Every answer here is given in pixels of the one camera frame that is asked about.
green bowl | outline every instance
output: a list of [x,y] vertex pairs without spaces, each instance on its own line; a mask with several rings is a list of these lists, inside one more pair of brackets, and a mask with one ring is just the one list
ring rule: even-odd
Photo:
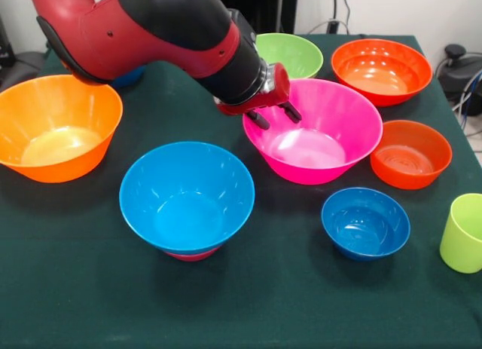
[[290,79],[313,78],[323,65],[322,52],[300,36],[277,32],[260,34],[256,46],[267,63],[282,63]]

plastic cup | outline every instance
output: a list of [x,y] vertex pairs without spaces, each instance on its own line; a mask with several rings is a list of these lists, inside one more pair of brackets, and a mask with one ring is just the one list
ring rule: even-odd
[[452,202],[440,254],[455,271],[473,274],[482,270],[482,194],[463,194]]

green cloth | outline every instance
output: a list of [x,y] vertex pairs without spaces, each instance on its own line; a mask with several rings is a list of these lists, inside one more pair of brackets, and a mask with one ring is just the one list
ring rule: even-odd
[[[309,37],[325,55],[319,78],[334,79],[331,54],[354,38]],[[386,38],[419,49],[414,37]],[[63,72],[51,54],[42,74]],[[385,185],[367,159],[326,185],[279,178],[245,137],[240,117],[223,116],[207,91],[168,63],[150,64],[120,94],[124,117],[88,176],[44,185],[0,169],[0,347],[482,346],[482,273],[458,274],[438,254],[451,201],[482,192],[482,170],[437,81],[380,110],[384,120],[431,125],[453,147],[453,163],[420,191]],[[137,158],[189,139],[232,151],[256,187],[246,225],[197,263],[139,239],[117,198]],[[354,185],[385,192],[406,209],[412,235],[400,252],[358,263],[333,247],[320,222],[322,203]]]

large orange bowl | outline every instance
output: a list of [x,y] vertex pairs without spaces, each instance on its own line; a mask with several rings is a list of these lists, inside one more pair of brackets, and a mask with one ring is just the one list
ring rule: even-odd
[[39,182],[66,182],[104,158],[123,105],[108,85],[51,75],[0,93],[0,164]]
[[409,100],[432,80],[432,68],[418,51],[379,38],[341,45],[331,57],[337,79],[366,96],[375,106]]

blue object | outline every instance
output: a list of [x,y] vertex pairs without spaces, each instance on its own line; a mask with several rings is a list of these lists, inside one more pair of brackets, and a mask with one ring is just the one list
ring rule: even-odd
[[142,156],[120,185],[120,210],[151,245],[179,255],[221,246],[245,224],[255,185],[236,156],[204,142],[176,142]]
[[369,188],[332,194],[323,205],[322,223],[342,254],[356,261],[391,255],[410,236],[410,221],[400,204]]
[[475,88],[478,86],[478,83],[479,83],[479,81],[480,81],[480,77],[481,77],[481,76],[482,76],[482,73],[479,74],[479,75],[475,78],[475,80],[472,82],[472,84],[471,84],[470,96],[468,97],[467,103],[465,104],[464,118],[462,119],[462,123],[461,123],[462,130],[464,130],[464,129],[465,129],[465,126],[467,125],[468,107],[470,107],[470,102],[471,102],[471,99],[472,99],[472,94],[474,94]]
[[111,86],[114,89],[119,89],[122,87],[128,87],[129,85],[135,84],[142,77],[142,74],[144,74],[144,71],[145,71],[145,66],[140,66],[139,68],[134,69],[133,71],[128,72],[127,74],[122,75],[119,78],[115,79],[111,83]]

